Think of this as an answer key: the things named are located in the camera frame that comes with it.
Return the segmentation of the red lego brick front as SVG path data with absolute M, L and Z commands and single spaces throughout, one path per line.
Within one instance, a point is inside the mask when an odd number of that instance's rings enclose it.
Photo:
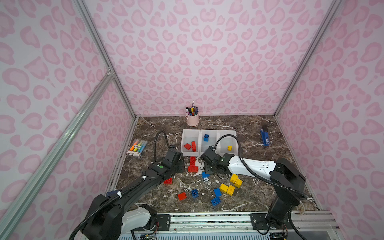
M 178 199 L 179 201 L 183 201 L 187 198 L 187 194 L 186 193 L 180 193 L 178 194 Z

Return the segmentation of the blue box cutter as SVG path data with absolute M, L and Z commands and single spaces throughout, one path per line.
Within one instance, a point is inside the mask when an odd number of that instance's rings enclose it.
M 269 140 L 269 131 L 268 131 L 268 126 L 263 125 L 261 128 L 261 136 L 262 136 L 262 141 L 263 145 L 265 147 L 268 147 L 270 145 L 270 140 Z

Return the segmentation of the blue flat lego front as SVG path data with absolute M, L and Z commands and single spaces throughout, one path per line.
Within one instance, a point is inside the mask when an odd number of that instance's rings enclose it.
M 220 197 L 215 197 L 211 200 L 211 204 L 213 205 L 213 207 L 219 205 L 221 203 L 221 199 Z

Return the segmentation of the pink pen cup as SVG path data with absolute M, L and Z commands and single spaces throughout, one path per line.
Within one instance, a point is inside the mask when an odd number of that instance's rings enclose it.
M 195 105 L 194 101 L 189 107 L 186 107 L 186 119 L 190 127 L 195 127 L 199 124 L 199 108 Z

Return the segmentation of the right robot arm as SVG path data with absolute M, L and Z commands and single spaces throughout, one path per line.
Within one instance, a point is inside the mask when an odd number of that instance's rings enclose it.
M 218 145 L 224 138 L 234 138 L 238 144 L 238 153 L 220 155 Z M 255 221 L 255 229 L 260 225 L 267 227 L 263 235 L 270 229 L 284 226 L 286 218 L 291 219 L 295 206 L 309 198 L 305 194 L 306 178 L 287 159 L 276 161 L 250 160 L 243 157 L 243 148 L 234 135 L 220 137 L 213 146 L 209 146 L 201 155 L 205 169 L 217 175 L 244 175 L 254 177 L 274 187 L 276 197 L 261 221 Z

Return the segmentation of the yellow lego pair right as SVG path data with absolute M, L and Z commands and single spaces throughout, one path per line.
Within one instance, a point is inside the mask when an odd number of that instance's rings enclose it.
M 230 182 L 233 183 L 236 188 L 240 188 L 243 183 L 243 181 L 236 174 L 232 174 L 230 178 Z

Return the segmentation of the highlighter marker pack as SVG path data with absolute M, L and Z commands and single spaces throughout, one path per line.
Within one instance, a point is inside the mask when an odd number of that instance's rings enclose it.
M 147 143 L 145 140 L 134 139 L 132 145 L 128 148 L 127 156 L 140 158 Z

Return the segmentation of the yellow lego pair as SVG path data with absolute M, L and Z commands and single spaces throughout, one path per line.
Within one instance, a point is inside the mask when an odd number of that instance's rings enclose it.
M 233 183 L 236 188 L 240 188 L 243 183 L 243 181 L 236 174 L 232 174 L 230 178 L 230 182 Z
M 221 186 L 219 187 L 219 190 L 222 194 L 227 194 L 229 196 L 232 196 L 235 192 L 235 187 L 232 186 L 232 185 L 225 185 L 225 184 L 221 184 Z

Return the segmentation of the yellow lego pair front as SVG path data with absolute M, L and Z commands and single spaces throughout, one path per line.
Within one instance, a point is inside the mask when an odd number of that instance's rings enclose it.
M 222 194 L 227 194 L 229 196 L 232 196 L 235 192 L 235 187 L 232 186 L 232 185 L 225 185 L 225 184 L 221 184 L 221 186 L 219 187 L 219 190 Z

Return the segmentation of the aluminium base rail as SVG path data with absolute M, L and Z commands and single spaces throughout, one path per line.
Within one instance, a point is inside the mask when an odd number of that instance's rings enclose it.
M 98 214 L 81 229 L 84 240 L 342 240 L 327 211 L 295 212 L 283 224 L 268 224 L 265 212 L 156 213 L 138 208 Z

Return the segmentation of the blue small lego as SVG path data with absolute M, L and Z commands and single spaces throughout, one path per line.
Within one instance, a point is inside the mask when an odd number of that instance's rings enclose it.
M 220 189 L 214 189 L 214 193 L 216 197 L 220 197 L 222 195 Z

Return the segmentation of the blue lego brick front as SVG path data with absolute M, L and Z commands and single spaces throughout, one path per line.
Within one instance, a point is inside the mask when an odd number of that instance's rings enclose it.
M 198 197 L 199 197 L 199 192 L 198 192 L 198 190 L 197 190 L 197 189 L 193 189 L 193 190 L 191 191 L 191 195 L 192 195 L 193 199 L 198 198 Z

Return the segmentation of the white middle bin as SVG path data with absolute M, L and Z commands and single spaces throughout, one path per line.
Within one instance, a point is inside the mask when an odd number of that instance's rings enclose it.
M 204 135 L 209 135 L 209 141 L 204 141 Z M 209 148 L 209 146 L 214 146 L 218 139 L 218 130 L 200 130 L 199 138 L 198 138 L 198 152 L 199 156 L 201 156 L 205 150 Z

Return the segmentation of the blue lego centre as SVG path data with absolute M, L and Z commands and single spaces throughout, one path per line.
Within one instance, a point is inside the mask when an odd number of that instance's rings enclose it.
M 202 172 L 202 178 L 203 179 L 207 179 L 207 178 L 209 178 L 209 174 L 206 174 L 205 172 Z

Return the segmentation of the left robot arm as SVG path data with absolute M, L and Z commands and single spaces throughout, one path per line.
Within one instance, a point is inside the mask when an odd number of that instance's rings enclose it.
M 89 240 L 117 240 L 137 228 L 152 229 L 156 226 L 157 212 L 149 205 L 131 210 L 131 206 L 151 189 L 161 185 L 176 173 L 185 170 L 183 154 L 173 145 L 160 161 L 155 160 L 141 177 L 131 184 L 106 197 L 98 195 L 91 203 L 84 220 L 70 235 L 73 240 L 81 232 Z

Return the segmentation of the blue notebook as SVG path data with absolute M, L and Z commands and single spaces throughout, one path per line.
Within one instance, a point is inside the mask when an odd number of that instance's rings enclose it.
M 119 192 L 119 190 L 115 190 L 115 191 L 107 192 L 107 193 L 106 193 L 106 196 L 107 196 L 107 197 L 110 197 L 110 196 L 112 196 L 112 195 L 114 195 L 114 194 L 117 194 L 117 192 Z

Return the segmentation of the white left bin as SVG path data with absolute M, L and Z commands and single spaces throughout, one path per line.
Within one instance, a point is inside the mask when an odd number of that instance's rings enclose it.
M 199 130 L 193 129 L 183 129 L 182 141 L 181 141 L 181 151 L 186 157 L 197 157 L 199 155 L 198 152 L 198 138 L 199 138 Z M 184 145 L 190 144 L 192 145 L 192 141 L 196 142 L 197 151 L 193 152 L 192 148 L 187 150 Z

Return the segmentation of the red long lego brick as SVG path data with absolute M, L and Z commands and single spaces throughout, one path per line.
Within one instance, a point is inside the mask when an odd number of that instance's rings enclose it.
M 195 141 L 192 141 L 192 150 L 193 150 L 193 152 L 197 151 L 197 145 L 196 145 Z

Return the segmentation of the white right bin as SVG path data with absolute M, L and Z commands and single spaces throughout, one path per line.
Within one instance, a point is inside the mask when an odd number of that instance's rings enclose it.
M 224 135 L 234 135 L 237 136 L 236 131 L 234 130 L 218 130 L 218 139 Z M 232 150 L 228 151 L 228 146 L 232 146 Z M 220 140 L 216 148 L 217 154 L 223 156 L 224 154 L 234 154 L 238 153 L 238 143 L 233 137 L 225 137 Z

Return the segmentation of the red lego brick cluster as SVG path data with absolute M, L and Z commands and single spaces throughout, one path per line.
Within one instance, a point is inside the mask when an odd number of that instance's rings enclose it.
M 199 167 L 196 166 L 196 157 L 190 157 L 190 165 L 188 166 L 189 173 L 198 173 Z

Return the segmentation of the white bin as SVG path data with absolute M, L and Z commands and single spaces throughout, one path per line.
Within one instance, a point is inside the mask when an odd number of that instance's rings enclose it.
M 209 141 L 204 141 L 204 135 L 209 135 Z M 209 148 L 209 146 L 214 146 L 218 139 L 218 130 L 200 130 L 199 138 L 198 138 L 198 152 L 199 156 L 201 156 L 205 150 Z
M 224 135 L 234 135 L 237 136 L 236 131 L 234 130 L 218 130 L 218 139 Z M 232 150 L 228 151 L 228 146 L 232 146 Z M 225 137 L 220 140 L 216 148 L 217 154 L 223 156 L 224 154 L 234 154 L 238 153 L 238 143 L 233 137 Z
M 197 157 L 199 155 L 198 152 L 198 138 L 199 138 L 199 130 L 193 129 L 183 129 L 182 141 L 181 141 L 181 151 L 186 157 Z M 184 145 L 190 144 L 192 145 L 192 141 L 196 142 L 197 151 L 193 152 L 192 148 L 187 150 Z

